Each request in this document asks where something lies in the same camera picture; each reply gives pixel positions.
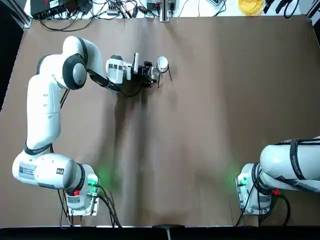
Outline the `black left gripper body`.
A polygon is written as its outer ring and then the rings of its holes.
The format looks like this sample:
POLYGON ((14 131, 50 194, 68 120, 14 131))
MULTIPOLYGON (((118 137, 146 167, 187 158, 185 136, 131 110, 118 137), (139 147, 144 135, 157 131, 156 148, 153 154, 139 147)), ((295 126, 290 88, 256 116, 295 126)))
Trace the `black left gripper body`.
POLYGON ((144 68, 144 64, 138 66, 138 82, 142 87, 147 87, 147 82, 149 79, 148 71, 149 69, 144 68))

